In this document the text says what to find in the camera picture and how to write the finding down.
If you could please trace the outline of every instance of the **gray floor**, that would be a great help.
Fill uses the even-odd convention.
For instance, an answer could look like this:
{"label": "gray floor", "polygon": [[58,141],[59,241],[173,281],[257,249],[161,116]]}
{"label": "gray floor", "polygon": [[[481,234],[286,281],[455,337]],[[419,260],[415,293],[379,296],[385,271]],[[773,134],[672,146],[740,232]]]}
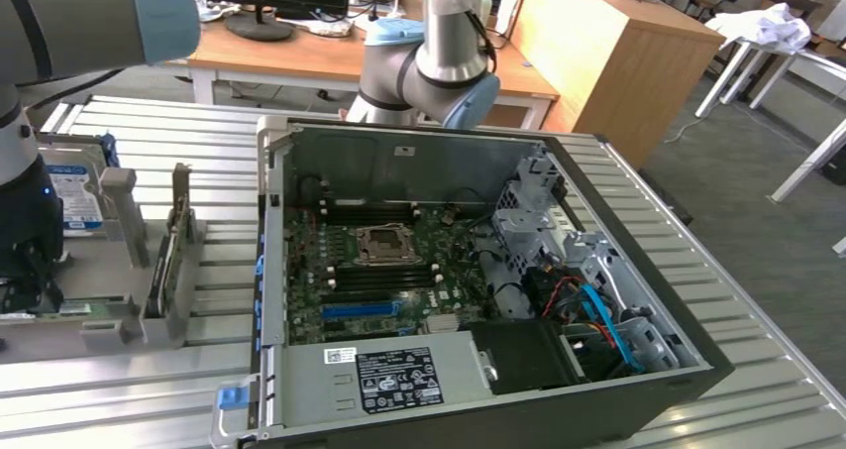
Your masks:
{"label": "gray floor", "polygon": [[[697,87],[668,136],[693,120],[710,85],[704,80]],[[65,83],[27,87],[24,103],[65,87]],[[351,94],[334,93],[339,100],[326,102],[314,90],[249,87],[253,85],[245,85],[243,90],[250,96],[233,99],[229,88],[219,85],[218,103],[334,112],[353,101]],[[145,67],[127,70],[94,92],[175,101],[194,98],[190,84]],[[31,114],[36,125],[51,109]],[[681,141],[657,148],[646,170],[694,215],[692,229],[717,259],[836,388],[846,393],[846,304],[840,299],[846,290],[846,261],[832,251],[832,245],[846,236],[846,188],[816,175],[785,204],[776,205],[766,198],[806,155],[789,138],[737,108],[724,106],[688,130]]]}

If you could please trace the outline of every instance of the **white cloth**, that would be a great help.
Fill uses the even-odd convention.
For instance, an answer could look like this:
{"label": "white cloth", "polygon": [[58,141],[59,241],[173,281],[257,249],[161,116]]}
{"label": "white cloth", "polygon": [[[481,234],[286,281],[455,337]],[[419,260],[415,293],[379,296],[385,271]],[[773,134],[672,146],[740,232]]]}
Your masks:
{"label": "white cloth", "polygon": [[808,24],[793,18],[785,3],[766,10],[720,13],[705,26],[726,37],[722,48],[737,40],[746,40],[781,53],[793,54],[805,48],[810,40]]}

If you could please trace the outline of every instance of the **blue pcie slot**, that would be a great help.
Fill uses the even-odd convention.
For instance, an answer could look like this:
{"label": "blue pcie slot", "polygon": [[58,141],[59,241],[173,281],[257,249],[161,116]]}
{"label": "blue pcie slot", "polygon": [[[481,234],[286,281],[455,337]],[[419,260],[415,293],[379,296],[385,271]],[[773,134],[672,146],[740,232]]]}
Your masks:
{"label": "blue pcie slot", "polygon": [[323,318],[395,317],[402,302],[365,303],[362,305],[325,305]]}

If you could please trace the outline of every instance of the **motherboard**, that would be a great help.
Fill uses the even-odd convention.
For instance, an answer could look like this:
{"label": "motherboard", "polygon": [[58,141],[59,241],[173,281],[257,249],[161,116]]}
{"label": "motherboard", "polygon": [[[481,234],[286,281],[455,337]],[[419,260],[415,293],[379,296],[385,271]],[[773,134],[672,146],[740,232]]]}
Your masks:
{"label": "motherboard", "polygon": [[497,316],[471,228],[454,205],[290,208],[294,345],[457,331]]}

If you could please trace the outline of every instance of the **blue latch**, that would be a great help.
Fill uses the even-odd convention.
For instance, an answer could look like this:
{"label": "blue latch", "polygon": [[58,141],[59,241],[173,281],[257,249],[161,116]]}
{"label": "blue latch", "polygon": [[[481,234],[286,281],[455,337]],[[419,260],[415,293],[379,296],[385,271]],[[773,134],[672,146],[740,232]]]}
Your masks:
{"label": "blue latch", "polygon": [[217,407],[225,411],[247,409],[250,405],[250,388],[229,387],[217,392]]}
{"label": "blue latch", "polygon": [[259,259],[255,262],[255,274],[258,276],[265,276],[265,255],[259,256]]}

